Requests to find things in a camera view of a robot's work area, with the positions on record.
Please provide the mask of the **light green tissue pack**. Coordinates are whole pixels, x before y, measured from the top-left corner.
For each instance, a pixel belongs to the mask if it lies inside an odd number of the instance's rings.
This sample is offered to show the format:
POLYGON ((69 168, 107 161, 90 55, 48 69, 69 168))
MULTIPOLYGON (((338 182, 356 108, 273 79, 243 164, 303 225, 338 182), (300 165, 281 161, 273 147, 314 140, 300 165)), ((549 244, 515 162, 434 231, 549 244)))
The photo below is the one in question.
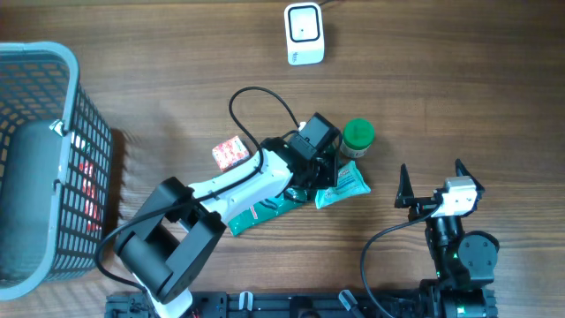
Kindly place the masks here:
POLYGON ((365 183, 356 162, 349 161, 339 169, 336 186, 319 190, 314 202, 317 209, 322 209, 338 201, 370 192, 371 188, 365 183))

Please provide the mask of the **green 3M gloves packet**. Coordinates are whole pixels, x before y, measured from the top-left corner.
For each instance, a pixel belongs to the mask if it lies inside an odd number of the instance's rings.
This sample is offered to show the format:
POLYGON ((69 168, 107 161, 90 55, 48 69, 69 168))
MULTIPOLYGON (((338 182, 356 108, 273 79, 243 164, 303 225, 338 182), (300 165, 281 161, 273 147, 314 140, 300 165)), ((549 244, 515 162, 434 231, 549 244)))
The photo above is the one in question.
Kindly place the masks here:
MULTIPOLYGON (((264 161, 261 172, 254 175, 241 187, 225 193, 230 199, 233 199, 237 194, 252 196, 252 198, 247 197, 241 207, 234 207, 230 204, 229 210, 222 214, 222 221, 230 227, 234 236, 302 206, 307 199, 306 190, 283 190, 278 179, 286 175, 283 171, 287 167, 286 162, 267 150, 263 154, 264 161)), ((230 185, 254 172, 259 161, 258 155, 250 155, 246 161, 223 172, 216 180, 225 185, 230 185)))

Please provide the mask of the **green lid jar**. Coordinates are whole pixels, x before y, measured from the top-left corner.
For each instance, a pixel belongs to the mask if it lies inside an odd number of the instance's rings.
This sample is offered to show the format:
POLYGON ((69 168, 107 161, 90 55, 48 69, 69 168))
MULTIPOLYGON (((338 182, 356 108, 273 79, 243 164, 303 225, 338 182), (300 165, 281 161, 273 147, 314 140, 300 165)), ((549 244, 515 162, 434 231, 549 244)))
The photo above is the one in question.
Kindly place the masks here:
POLYGON ((364 156, 373 144, 375 131, 373 125, 363 118, 349 121, 343 129, 341 152, 352 159, 364 156))

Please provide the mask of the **red white small box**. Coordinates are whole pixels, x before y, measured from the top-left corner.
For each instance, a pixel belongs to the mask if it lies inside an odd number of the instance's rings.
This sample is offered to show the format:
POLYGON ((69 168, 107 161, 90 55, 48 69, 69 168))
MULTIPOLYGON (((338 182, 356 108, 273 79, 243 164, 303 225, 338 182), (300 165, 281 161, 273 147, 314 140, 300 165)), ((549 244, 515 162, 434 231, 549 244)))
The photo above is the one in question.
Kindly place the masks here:
POLYGON ((230 170, 250 157, 244 142, 235 136, 225 140, 212 149, 212 156, 222 172, 230 170))

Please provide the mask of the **red Nescafe sachet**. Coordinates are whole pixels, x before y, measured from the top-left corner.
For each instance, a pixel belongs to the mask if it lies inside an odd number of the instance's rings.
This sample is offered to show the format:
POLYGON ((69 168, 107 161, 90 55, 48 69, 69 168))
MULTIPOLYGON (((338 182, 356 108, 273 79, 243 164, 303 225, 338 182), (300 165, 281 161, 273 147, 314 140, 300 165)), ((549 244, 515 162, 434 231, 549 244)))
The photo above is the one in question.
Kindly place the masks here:
POLYGON ((90 143, 83 140, 75 132, 72 137, 74 138, 74 147, 84 152, 84 155, 79 155, 79 171, 82 175, 80 189, 87 197, 84 200, 84 213, 90 217, 90 220, 87 220, 87 231, 100 231, 102 227, 97 223, 100 220, 100 215, 97 205, 95 167, 88 159, 91 150, 90 143))

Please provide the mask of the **green white battery pack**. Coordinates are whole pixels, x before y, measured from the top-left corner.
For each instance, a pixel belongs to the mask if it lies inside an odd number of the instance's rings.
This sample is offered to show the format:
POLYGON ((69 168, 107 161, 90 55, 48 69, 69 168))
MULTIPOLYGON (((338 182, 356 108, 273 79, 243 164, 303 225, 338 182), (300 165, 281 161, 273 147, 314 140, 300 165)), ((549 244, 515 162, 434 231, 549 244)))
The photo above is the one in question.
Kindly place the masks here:
POLYGON ((49 129, 56 133, 57 135, 64 137, 66 135, 66 130, 64 128, 64 121, 57 119, 49 125, 49 129))

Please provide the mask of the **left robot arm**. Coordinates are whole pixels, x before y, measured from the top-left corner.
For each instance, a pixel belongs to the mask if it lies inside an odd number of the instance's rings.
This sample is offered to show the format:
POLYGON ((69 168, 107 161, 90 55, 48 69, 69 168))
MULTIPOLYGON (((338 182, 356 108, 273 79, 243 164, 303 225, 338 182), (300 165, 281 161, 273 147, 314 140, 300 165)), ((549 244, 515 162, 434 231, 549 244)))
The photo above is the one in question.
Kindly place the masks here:
POLYGON ((260 143, 247 162, 205 182, 161 182, 119 231, 114 252, 133 274, 159 317, 182 317, 189 285, 228 223, 253 205, 288 190, 317 191, 337 181, 338 128, 315 113, 289 138, 260 143))

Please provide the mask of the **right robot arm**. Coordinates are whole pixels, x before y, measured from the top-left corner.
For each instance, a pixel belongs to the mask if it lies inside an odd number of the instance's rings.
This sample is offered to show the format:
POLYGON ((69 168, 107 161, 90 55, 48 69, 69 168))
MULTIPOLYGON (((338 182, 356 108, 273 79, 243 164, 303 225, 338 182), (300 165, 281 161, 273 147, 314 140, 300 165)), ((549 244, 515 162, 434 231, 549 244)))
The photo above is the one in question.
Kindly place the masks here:
POLYGON ((493 318, 499 315, 494 281, 500 243, 484 231, 465 231, 463 219, 476 211, 485 188, 455 161, 456 174, 429 197, 417 197, 405 164, 401 165, 396 208, 407 208, 411 222, 426 224, 425 238, 435 279, 418 287, 418 317, 493 318))

